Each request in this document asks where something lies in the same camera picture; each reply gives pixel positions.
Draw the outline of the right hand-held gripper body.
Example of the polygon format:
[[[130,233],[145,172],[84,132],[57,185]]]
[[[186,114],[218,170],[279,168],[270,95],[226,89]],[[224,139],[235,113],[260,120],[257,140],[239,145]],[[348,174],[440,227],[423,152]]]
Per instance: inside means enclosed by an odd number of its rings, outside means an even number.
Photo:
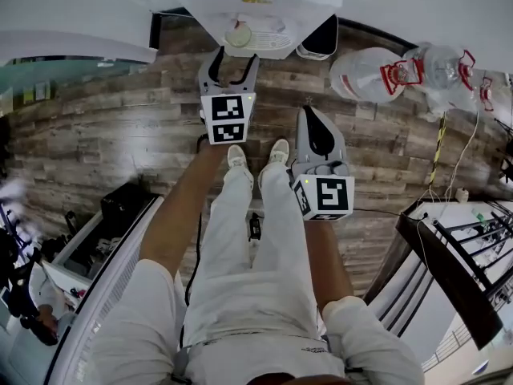
[[[299,156],[290,174],[304,220],[338,221],[353,213],[355,179],[342,155]]]

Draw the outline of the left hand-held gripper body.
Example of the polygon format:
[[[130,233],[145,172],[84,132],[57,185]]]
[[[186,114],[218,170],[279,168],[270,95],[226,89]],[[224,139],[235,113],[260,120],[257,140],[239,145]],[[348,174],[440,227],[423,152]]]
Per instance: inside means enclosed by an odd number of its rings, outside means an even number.
[[[218,83],[200,84],[200,116],[211,145],[244,143],[257,94],[255,83],[221,87]]]

